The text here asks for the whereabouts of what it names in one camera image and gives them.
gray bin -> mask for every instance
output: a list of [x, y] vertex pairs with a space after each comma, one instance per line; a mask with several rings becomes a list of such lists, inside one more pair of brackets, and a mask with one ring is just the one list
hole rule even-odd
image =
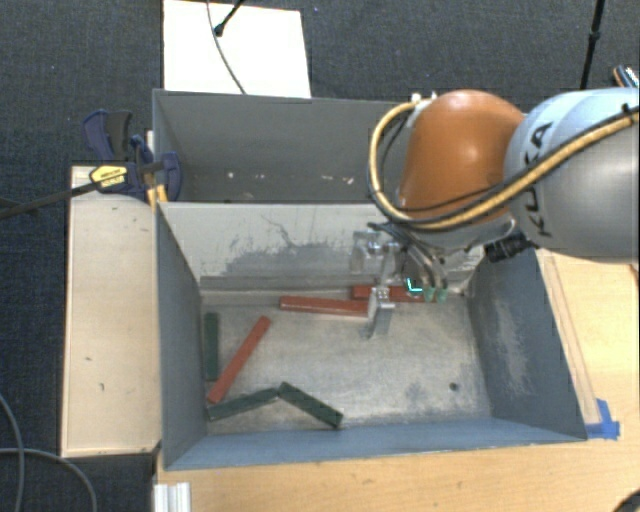
[[[154, 92], [155, 149], [179, 152], [181, 201], [157, 216], [162, 446], [169, 470], [405, 455], [587, 438], [532, 251], [484, 261], [444, 304], [403, 304], [388, 336], [364, 319], [279, 311], [282, 294], [346, 297], [383, 102]], [[390, 154], [397, 179], [406, 139]], [[331, 430], [276, 402], [210, 423], [204, 313], [224, 366], [253, 322], [272, 326], [229, 391], [282, 381], [344, 413]]]

black cable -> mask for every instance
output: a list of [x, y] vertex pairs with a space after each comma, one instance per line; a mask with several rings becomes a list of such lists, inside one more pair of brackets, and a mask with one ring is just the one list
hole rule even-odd
[[401, 208], [399, 206], [396, 206], [396, 208], [399, 211], [405, 212], [405, 213], [410, 213], [410, 212], [428, 212], [429, 210], [435, 210], [437, 208], [442, 208], [443, 206], [448, 206], [448, 205], [453, 204], [453, 203], [455, 203], [457, 201], [462, 201], [463, 199], [469, 199], [470, 197], [473, 197], [473, 196], [478, 195], [478, 194], [482, 194], [483, 192], [489, 192], [490, 190], [493, 190], [495, 187], [496, 187], [496, 185], [490, 185], [488, 187], [479, 188], [478, 190], [474, 190], [473, 192], [468, 192], [467, 194], [462, 194], [460, 196], [456, 196], [456, 197], [454, 197], [452, 199], [447, 199], [446, 201], [442, 201], [441, 203], [432, 204], [430, 206], [416, 206], [416, 207], [412, 207], [412, 208]]
[[384, 164], [387, 161], [387, 157], [389, 156], [389, 151], [391, 150], [391, 147], [393, 146], [393, 143], [396, 141], [396, 139], [398, 138], [398, 136], [402, 132], [402, 129], [407, 124], [407, 120], [409, 119], [409, 115], [410, 115], [410, 112], [407, 112], [407, 114], [400, 120], [400, 123], [396, 127], [395, 131], [393, 132], [393, 135], [389, 139], [389, 142], [385, 146], [385, 148], [384, 148], [384, 150], [382, 152], [382, 156], [380, 156], [380, 182], [382, 183], [382, 190], [384, 190]]
[[[520, 180], [523, 176], [525, 176], [526, 174], [528, 174], [529, 172], [531, 172], [533, 169], [540, 167], [545, 161], [551, 159], [552, 157], [554, 157], [555, 155], [557, 155], [558, 153], [560, 153], [562, 150], [564, 150], [567, 146], [575, 143], [576, 141], [584, 138], [585, 136], [589, 135], [590, 133], [599, 130], [603, 127], [606, 127], [609, 124], [615, 123], [617, 121], [620, 121], [622, 119], [625, 118], [631, 118], [632, 115], [637, 114], [640, 111], [639, 107], [634, 107], [634, 108], [628, 108], [628, 105], [624, 105], [622, 110], [610, 117], [607, 117], [605, 119], [603, 119], [602, 121], [591, 125], [589, 127], [587, 127], [586, 129], [582, 130], [581, 132], [577, 133], [576, 135], [574, 135], [573, 137], [565, 140], [564, 142], [558, 144], [558, 146], [554, 147], [552, 150], [550, 150], [547, 154], [545, 154], [544, 156], [542, 156], [541, 158], [535, 160], [534, 162], [531, 162], [528, 166], [526, 166], [523, 170], [521, 170], [520, 172], [514, 174], [513, 176], [511, 176], [510, 178], [508, 178], [507, 180], [503, 181], [502, 183], [499, 183], [495, 186], [493, 186], [488, 192], [486, 192], [485, 194], [481, 195], [480, 197], [476, 198], [473, 201], [470, 201], [469, 203], [460, 206], [454, 210], [451, 210], [447, 213], [443, 213], [440, 215], [435, 215], [433, 217], [429, 217], [427, 219], [419, 219], [419, 218], [415, 218], [415, 219], [399, 219], [399, 218], [390, 218], [390, 220], [392, 220], [394, 223], [400, 224], [400, 225], [404, 225], [404, 224], [423, 224], [425, 222], [440, 222], [440, 221], [444, 221], [444, 220], [448, 220], [452, 217], [455, 217], [461, 213], [464, 213], [465, 211], [481, 204], [484, 203], [485, 201], [490, 200], [491, 198], [493, 198], [496, 194], [498, 194], [499, 192], [501, 192], [502, 190], [504, 190], [505, 188], [507, 188], [508, 186], [510, 186], [511, 184], [515, 183], [516, 181]], [[588, 149], [589, 147], [591, 147], [591, 145], [588, 145], [586, 147], [584, 147], [583, 149], [581, 149], [580, 151], [584, 151], [586, 149]], [[551, 173], [555, 172], [559, 167], [561, 166], [561, 164], [558, 164], [553, 170], [551, 170], [546, 176], [549, 176]], [[370, 173], [367, 173], [367, 184], [369, 187], [369, 192], [370, 192], [370, 197], [373, 199], [373, 201], [375, 202], [375, 204], [378, 206], [378, 208], [380, 209], [380, 211], [385, 212], [385, 208], [380, 204], [378, 198], [377, 198], [377, 194], [375, 194], [371, 188], [371, 179], [369, 176]], [[516, 197], [524, 194], [528, 189], [523, 189], [522, 191], [518, 192], [517, 194], [515, 194], [513, 197], [511, 197], [509, 199], [509, 201], [515, 199]], [[452, 229], [457, 229], [463, 225], [468, 225], [468, 224], [472, 224], [473, 222], [476, 222], [478, 219], [482, 218], [482, 217], [486, 217], [487, 215], [491, 215], [492, 213], [496, 212], [497, 210], [501, 209], [504, 206], [505, 202], [500, 202], [495, 204], [493, 207], [491, 207], [490, 209], [488, 209], [487, 211], [478, 214], [472, 218], [467, 219], [464, 222], [461, 222], [455, 226], [451, 226], [451, 227], [446, 227], [446, 228], [432, 228], [432, 227], [428, 227], [428, 228], [422, 228], [422, 227], [413, 227], [413, 229], [417, 229], [419, 231], [424, 231], [424, 232], [442, 232], [442, 231], [450, 231]]]
[[18, 456], [18, 491], [16, 496], [16, 506], [15, 511], [20, 512], [22, 509], [22, 498], [24, 496], [24, 466], [25, 466], [25, 455], [32, 455], [35, 457], [40, 457], [43, 459], [52, 460], [54, 462], [60, 463], [65, 466], [67, 469], [71, 470], [84, 484], [87, 492], [89, 493], [89, 497], [91, 498], [91, 510], [93, 512], [98, 512], [98, 500], [96, 498], [96, 491], [91, 485], [91, 482], [87, 478], [82, 470], [73, 464], [72, 462], [59, 457], [53, 453], [45, 452], [42, 450], [35, 450], [32, 448], [25, 448], [22, 442], [22, 436], [20, 434], [20, 429], [18, 427], [18, 422], [16, 421], [16, 417], [9, 407], [9, 404], [6, 402], [4, 397], [0, 394], [0, 405], [4, 409], [9, 422], [11, 423], [11, 427], [13, 428], [13, 432], [16, 438], [17, 448], [0, 448], [0, 455], [17, 455]]
[[222, 23], [219, 23], [218, 25], [216, 25], [216, 28], [214, 29], [214, 31], [218, 37], [222, 37], [222, 34], [224, 34], [224, 28], [227, 26], [227, 23], [229, 23], [229, 20], [233, 18], [233, 15], [236, 13], [238, 9], [240, 9], [240, 6], [243, 3], [244, 3], [244, 0], [237, 0], [235, 5], [231, 9], [231, 11], [229, 11], [229, 14], [227, 14], [225, 19], [222, 20]]
[[582, 78], [580, 79], [580, 90], [587, 88], [589, 82], [589, 72], [591, 71], [591, 62], [593, 61], [593, 53], [596, 49], [596, 43], [600, 39], [600, 22], [602, 21], [602, 12], [604, 11], [605, 0], [596, 0], [596, 7], [593, 12], [593, 21], [591, 22], [591, 30], [589, 31], [589, 46], [587, 47], [587, 55], [584, 59], [584, 67], [582, 69]]
[[36, 199], [35, 201], [31, 201], [29, 203], [17, 204], [16, 206], [12, 206], [0, 211], [0, 220], [15, 217], [16, 215], [20, 215], [22, 213], [29, 213], [37, 210], [38, 208], [42, 208], [43, 206], [57, 203], [58, 201], [64, 201], [66, 199], [71, 199], [72, 197], [78, 197], [82, 194], [93, 192], [94, 190], [96, 190], [96, 188], [96, 184], [91, 182], [76, 188], [72, 188], [70, 190], [56, 192], [55, 194]]
[[[69, 462], [67, 459], [63, 457], [59, 457], [58, 455], [55, 455], [53, 453], [44, 452], [42, 450], [35, 450], [33, 448], [24, 448], [23, 452], [26, 455], [33, 455], [35, 457], [52, 460], [54, 462], [62, 464], [62, 466], [71, 470], [80, 479], [80, 481], [84, 484], [85, 488], [87, 489], [87, 492], [89, 493], [89, 497], [91, 499], [91, 510], [93, 512], [98, 512], [98, 499], [96, 497], [96, 491], [93, 488], [93, 485], [91, 485], [91, 482], [89, 481], [89, 479], [87, 478], [87, 475], [85, 475], [78, 466], [76, 466], [73, 462]], [[16, 455], [18, 453], [19, 453], [19, 450], [17, 448], [0, 448], [0, 455]]]
[[209, 28], [211, 29], [211, 35], [213, 36], [213, 42], [216, 44], [216, 48], [218, 49], [218, 53], [220, 54], [220, 58], [222, 59], [222, 63], [224, 64], [224, 67], [227, 68], [227, 71], [229, 72], [229, 75], [231, 76], [231, 78], [233, 79], [233, 81], [235, 82], [236, 86], [238, 87], [238, 89], [240, 90], [240, 92], [242, 94], [247, 94], [247, 91], [244, 90], [244, 87], [242, 87], [242, 84], [240, 83], [240, 81], [238, 80], [238, 77], [236, 77], [235, 73], [233, 72], [233, 70], [231, 69], [231, 66], [229, 65], [229, 62], [227, 61], [227, 58], [224, 55], [224, 52], [222, 51], [222, 48], [220, 47], [220, 42], [218, 41], [218, 36], [216, 35], [216, 27], [213, 26], [213, 21], [211, 20], [211, 5], [209, 3], [209, 0], [207, 1], [207, 17], [209, 18]]
[[375, 231], [384, 231], [391, 238], [400, 242], [404, 251], [407, 251], [410, 245], [415, 245], [418, 252], [423, 256], [422, 267], [427, 273], [429, 277], [429, 284], [433, 288], [436, 288], [436, 278], [435, 272], [433, 270], [433, 266], [431, 263], [432, 257], [431, 255], [422, 247], [420, 244], [415, 243], [415, 239], [409, 236], [409, 234], [400, 228], [398, 225], [393, 224], [392, 222], [388, 222], [386, 224], [376, 224], [374, 222], [369, 222], [367, 224], [368, 227], [374, 229]]
[[24, 443], [22, 442], [22, 434], [20, 433], [20, 428], [18, 427], [18, 422], [16, 421], [16, 417], [13, 415], [13, 411], [9, 404], [4, 399], [2, 394], [0, 394], [0, 405], [4, 409], [4, 412], [9, 419], [9, 423], [11, 423], [11, 428], [13, 429], [13, 435], [16, 438], [16, 453], [18, 455], [18, 489], [16, 491], [16, 505], [14, 507], [15, 512], [20, 512], [22, 509], [22, 498], [24, 497]]

blue clamp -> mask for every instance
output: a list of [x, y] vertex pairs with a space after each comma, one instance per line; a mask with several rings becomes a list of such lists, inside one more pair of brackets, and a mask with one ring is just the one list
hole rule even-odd
[[[156, 182], [163, 184], [169, 201], [175, 201], [182, 186], [182, 169], [175, 151], [162, 154], [160, 162], [154, 163], [153, 152], [140, 135], [129, 139], [128, 127], [131, 112], [107, 112], [97, 110], [89, 114], [82, 122], [82, 136], [87, 147], [101, 161], [122, 162], [127, 168], [126, 182], [108, 189], [99, 189], [103, 193], [124, 194], [146, 201], [147, 190], [151, 187], [142, 176], [153, 173]], [[135, 163], [127, 157], [127, 143], [134, 150]]]
[[611, 419], [609, 406], [605, 400], [596, 398], [596, 403], [600, 410], [602, 421], [585, 425], [589, 439], [611, 439], [616, 441], [620, 437], [620, 422]]

red stick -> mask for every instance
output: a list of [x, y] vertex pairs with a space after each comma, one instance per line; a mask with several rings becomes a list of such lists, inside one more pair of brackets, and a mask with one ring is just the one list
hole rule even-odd
[[267, 332], [270, 325], [271, 320], [266, 316], [261, 316], [258, 319], [256, 324], [253, 326], [253, 329], [251, 329], [251, 332], [247, 335], [245, 340], [242, 342], [242, 345], [240, 345], [240, 348], [233, 356], [231, 362], [227, 365], [216, 383], [209, 390], [209, 394], [207, 395], [207, 400], [209, 400], [209, 402], [216, 404], [224, 398], [236, 376], [240, 373], [240, 370], [242, 370], [244, 363], [247, 362], [247, 359], [249, 359], [249, 356]]

black cord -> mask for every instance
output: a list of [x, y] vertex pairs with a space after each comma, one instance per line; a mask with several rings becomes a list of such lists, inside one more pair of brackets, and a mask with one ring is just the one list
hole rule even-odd
[[408, 250], [410, 245], [414, 245], [418, 252], [423, 256], [422, 267], [429, 277], [430, 286], [436, 288], [436, 277], [432, 266], [433, 258], [420, 243], [416, 243], [416, 239], [412, 238], [409, 233], [392, 222], [387, 222], [386, 224], [376, 224], [374, 222], [370, 222], [367, 224], [367, 226], [376, 231], [384, 231], [385, 233], [387, 233], [389, 236], [391, 236], [391, 238], [400, 242], [405, 252]]
[[[380, 169], [380, 182], [382, 183], [382, 190], [384, 190], [384, 165], [385, 162], [387, 160], [387, 156], [389, 155], [389, 151], [391, 150], [391, 147], [393, 146], [394, 142], [396, 141], [396, 139], [398, 138], [398, 136], [400, 135], [400, 133], [402, 132], [402, 129], [405, 127], [405, 125], [407, 124], [407, 121], [409, 120], [411, 113], [407, 113], [404, 117], [400, 118], [400, 123], [398, 124], [398, 126], [396, 127], [396, 130], [393, 132], [393, 135], [391, 136], [391, 138], [389, 139], [389, 142], [387, 143], [387, 145], [385, 146], [384, 150], [382, 151], [382, 155], [380, 156], [380, 164], [378, 165], [379, 169]], [[446, 201], [443, 201], [441, 203], [436, 203], [430, 206], [418, 206], [418, 207], [411, 207], [411, 208], [401, 208], [397, 205], [394, 205], [394, 207], [396, 209], [398, 209], [401, 212], [405, 212], [405, 213], [410, 213], [410, 212], [428, 212], [431, 210], [436, 210], [438, 208], [442, 208], [443, 206], [448, 206], [450, 204], [453, 204], [457, 201], [462, 201], [463, 199], [468, 199], [470, 197], [473, 197], [474, 195], [477, 194], [481, 194], [483, 192], [488, 192], [491, 189], [493, 189], [495, 187], [495, 185], [490, 185], [488, 187], [484, 187], [478, 190], [475, 190], [473, 192], [468, 192], [466, 194], [460, 195], [460, 196], [456, 196], [452, 199], [447, 199]]]
[[22, 434], [20, 433], [20, 428], [18, 427], [18, 422], [16, 421], [16, 417], [13, 415], [13, 411], [11, 411], [11, 407], [4, 399], [4, 397], [0, 394], [0, 405], [4, 409], [4, 413], [9, 419], [9, 423], [11, 423], [11, 428], [13, 429], [13, 436], [16, 438], [16, 453], [18, 455], [18, 489], [16, 491], [16, 505], [14, 507], [15, 512], [20, 512], [22, 509], [22, 498], [24, 496], [24, 444], [22, 442]]
[[235, 73], [231, 69], [231, 66], [229, 65], [229, 62], [227, 61], [227, 58], [225, 57], [224, 52], [222, 51], [222, 48], [220, 47], [220, 42], [218, 41], [218, 36], [216, 35], [216, 28], [217, 27], [213, 26], [213, 21], [211, 20], [211, 5], [209, 3], [209, 0], [206, 0], [206, 1], [207, 1], [207, 17], [209, 18], [209, 28], [211, 29], [211, 35], [213, 36], [213, 42], [216, 44], [216, 48], [218, 49], [218, 53], [220, 54], [220, 58], [222, 59], [224, 67], [227, 68], [227, 71], [229, 72], [229, 75], [231, 76], [231, 78], [235, 82], [235, 84], [238, 87], [238, 89], [240, 90], [240, 92], [242, 94], [247, 94], [247, 91], [245, 91], [244, 87], [242, 87], [242, 84], [240, 83], [240, 81], [238, 80], [238, 77], [236, 77]]
[[587, 88], [589, 82], [589, 72], [591, 71], [591, 62], [593, 61], [593, 53], [596, 49], [596, 43], [600, 39], [600, 22], [602, 21], [602, 12], [604, 11], [605, 0], [596, 0], [596, 7], [593, 12], [593, 21], [591, 22], [591, 30], [589, 31], [589, 46], [587, 47], [587, 55], [584, 59], [584, 67], [582, 69], [582, 78], [580, 79], [580, 90]]
[[[470, 201], [469, 203], [466, 203], [458, 208], [455, 208], [454, 210], [451, 210], [447, 213], [443, 213], [440, 215], [435, 215], [433, 217], [429, 217], [428, 219], [419, 219], [419, 218], [415, 218], [415, 219], [396, 219], [396, 218], [391, 218], [390, 220], [393, 221], [396, 224], [399, 225], [412, 225], [412, 224], [422, 224], [424, 222], [440, 222], [440, 221], [445, 221], [448, 220], [452, 217], [455, 217], [456, 215], [459, 215], [461, 213], [464, 213], [465, 211], [481, 204], [484, 203], [485, 201], [491, 199], [493, 196], [495, 196], [497, 193], [501, 192], [502, 190], [504, 190], [505, 188], [507, 188], [508, 186], [510, 186], [511, 184], [513, 184], [514, 182], [520, 180], [524, 175], [528, 174], [529, 172], [531, 172], [533, 169], [539, 167], [540, 165], [542, 165], [546, 160], [550, 159], [551, 157], [555, 156], [556, 154], [560, 153], [564, 148], [566, 148], [567, 146], [573, 144], [574, 142], [576, 142], [577, 140], [580, 140], [582, 138], [584, 138], [585, 136], [587, 136], [588, 134], [603, 128], [609, 124], [615, 123], [617, 121], [620, 121], [624, 118], [630, 118], [632, 115], [637, 114], [638, 111], [640, 110], [640, 107], [634, 107], [634, 108], [629, 108], [628, 105], [623, 105], [623, 108], [621, 109], [620, 112], [607, 117], [605, 119], [603, 119], [602, 121], [591, 125], [587, 128], [585, 128], [584, 130], [582, 130], [581, 132], [575, 134], [573, 137], [563, 141], [562, 143], [558, 144], [558, 146], [554, 147], [552, 150], [550, 150], [547, 154], [545, 154], [544, 156], [542, 156], [541, 158], [535, 160], [534, 162], [531, 162], [528, 166], [526, 166], [524, 169], [522, 169], [521, 171], [517, 172], [516, 174], [514, 174], [513, 176], [511, 176], [510, 178], [508, 178], [507, 180], [498, 183], [497, 185], [494, 185], [488, 192], [482, 194], [480, 197]], [[561, 165], [558, 164], [552, 171], [550, 171], [549, 174], [547, 174], [547, 176], [549, 176], [551, 173], [555, 172]], [[367, 185], [369, 187], [369, 192], [370, 192], [370, 197], [373, 199], [373, 201], [375, 202], [375, 204], [378, 206], [378, 208], [384, 212], [385, 208], [381, 205], [381, 203], [378, 201], [377, 199], [377, 194], [373, 193], [373, 190], [371, 188], [371, 179], [369, 176], [370, 173], [367, 173]], [[522, 191], [518, 192], [518, 194], [516, 194], [515, 196], [513, 196], [512, 198], [510, 198], [509, 200], [513, 200], [516, 197], [524, 194], [527, 191], [527, 189], [523, 189]], [[491, 215], [492, 213], [496, 212], [497, 210], [501, 209], [502, 207], [504, 207], [505, 202], [501, 202], [501, 203], [497, 203], [496, 205], [494, 205], [492, 208], [488, 209], [487, 211], [481, 213], [481, 214], [477, 214], [476, 216], [467, 219], [466, 221], [456, 225], [456, 226], [451, 226], [451, 227], [446, 227], [446, 228], [421, 228], [421, 227], [416, 227], [414, 229], [418, 230], [418, 231], [424, 231], [424, 232], [442, 232], [442, 231], [450, 231], [452, 229], [457, 229], [463, 225], [469, 225], [472, 224], [473, 222], [476, 222], [478, 219], [486, 217], [487, 215]]]
[[452, 199], [447, 199], [446, 201], [442, 201], [441, 203], [436, 203], [436, 204], [432, 204], [431, 206], [416, 206], [416, 207], [412, 207], [412, 208], [400, 208], [398, 206], [395, 206], [399, 211], [401, 212], [406, 212], [406, 213], [410, 213], [410, 212], [428, 212], [430, 210], [435, 210], [437, 208], [442, 208], [443, 206], [448, 206], [450, 204], [453, 204], [457, 201], [462, 201], [463, 199], [469, 199], [470, 197], [473, 197], [475, 195], [478, 194], [482, 194], [483, 192], [489, 192], [490, 190], [494, 189], [496, 187], [496, 185], [491, 185], [489, 187], [484, 187], [484, 188], [479, 188], [478, 190], [474, 190], [473, 192], [468, 192], [467, 194], [462, 194], [460, 196], [456, 196]]
[[408, 112], [402, 118], [402, 120], [400, 121], [400, 123], [396, 127], [395, 131], [393, 132], [393, 135], [389, 139], [388, 144], [385, 146], [384, 150], [382, 151], [382, 156], [380, 157], [380, 166], [379, 166], [380, 167], [380, 183], [382, 183], [382, 190], [384, 190], [384, 164], [387, 161], [387, 157], [389, 156], [389, 151], [391, 150], [391, 147], [393, 146], [393, 143], [396, 141], [396, 139], [398, 138], [398, 136], [402, 132], [402, 129], [407, 124], [407, 120], [409, 119], [409, 115], [410, 115], [410, 112]]
[[9, 404], [6, 402], [6, 400], [1, 394], [0, 394], [0, 405], [2, 405], [2, 408], [4, 409], [4, 412], [7, 415], [9, 422], [11, 423], [11, 427], [13, 429], [13, 433], [15, 435], [16, 444], [17, 444], [17, 448], [0, 448], [0, 455], [17, 455], [18, 456], [18, 490], [16, 495], [15, 511], [20, 512], [22, 509], [22, 498], [24, 496], [24, 466], [25, 466], [24, 459], [25, 459], [25, 455], [31, 455], [34, 457], [40, 457], [43, 459], [52, 460], [56, 463], [62, 464], [67, 469], [71, 470], [80, 479], [80, 481], [82, 481], [85, 488], [87, 489], [87, 492], [89, 493], [89, 497], [91, 498], [91, 510], [93, 512], [98, 512], [98, 500], [96, 498], [96, 491], [93, 488], [93, 485], [91, 485], [91, 482], [89, 481], [89, 479], [87, 478], [87, 475], [85, 475], [78, 466], [76, 466], [72, 462], [69, 462], [67, 459], [59, 457], [58, 455], [45, 452], [42, 450], [25, 448], [22, 442], [22, 436], [20, 434], [20, 428], [18, 427], [18, 422], [16, 421], [16, 417], [14, 416], [13, 411], [11, 411]]

